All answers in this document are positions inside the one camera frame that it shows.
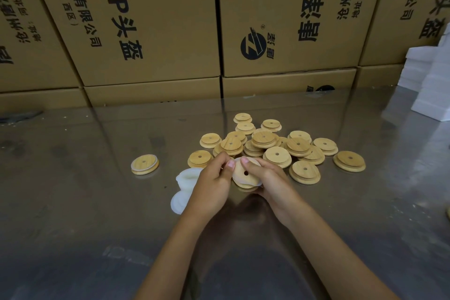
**person's left hand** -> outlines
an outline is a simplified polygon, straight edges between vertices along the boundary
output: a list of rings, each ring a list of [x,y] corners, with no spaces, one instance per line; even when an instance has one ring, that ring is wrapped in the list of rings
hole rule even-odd
[[[194,218],[206,225],[228,198],[231,177],[236,163],[221,152],[200,172],[183,217]]]

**metal table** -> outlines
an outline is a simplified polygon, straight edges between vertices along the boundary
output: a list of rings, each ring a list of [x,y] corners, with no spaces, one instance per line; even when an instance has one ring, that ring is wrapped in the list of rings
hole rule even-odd
[[[401,87],[47,111],[0,127],[0,299],[129,299],[178,216],[170,200],[206,132],[247,112],[361,154],[329,157],[301,196],[403,299],[450,297],[450,123],[410,111]],[[153,153],[146,176],[131,161]],[[232,189],[202,234],[186,299],[328,299],[257,195]]]

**hand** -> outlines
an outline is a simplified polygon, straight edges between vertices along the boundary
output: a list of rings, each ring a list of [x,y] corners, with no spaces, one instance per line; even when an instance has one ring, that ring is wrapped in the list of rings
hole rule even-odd
[[[262,180],[264,187],[257,189],[254,193],[264,197],[278,220],[292,231],[294,223],[291,209],[301,206],[300,195],[292,187],[281,167],[261,158],[255,159],[261,166],[252,163],[246,157],[241,158],[243,167]]]
[[[224,206],[236,162],[221,152],[200,172],[183,217],[192,217],[206,225]]]

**brown cardboard box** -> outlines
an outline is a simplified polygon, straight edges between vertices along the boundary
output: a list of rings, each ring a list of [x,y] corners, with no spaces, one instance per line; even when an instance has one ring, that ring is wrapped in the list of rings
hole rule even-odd
[[[220,0],[224,75],[357,66],[376,1]]]
[[[402,69],[403,64],[358,67],[353,87],[396,86]]]
[[[0,92],[78,87],[42,0],[0,0]]]
[[[351,88],[356,69],[223,78],[225,98]]]
[[[221,97],[219,77],[86,87],[94,107]]]
[[[436,45],[449,6],[449,0],[379,0],[360,65],[402,63],[410,47]]]
[[[80,88],[0,94],[0,114],[87,106],[84,91]]]
[[[45,0],[85,86],[220,75],[215,0]]]

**person's left arm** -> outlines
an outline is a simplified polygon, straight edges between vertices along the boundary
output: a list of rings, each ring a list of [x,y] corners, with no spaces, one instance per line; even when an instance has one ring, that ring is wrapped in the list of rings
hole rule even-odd
[[[234,167],[234,160],[222,152],[200,173],[186,209],[135,300],[178,300],[181,297],[195,244],[206,224],[225,204]]]

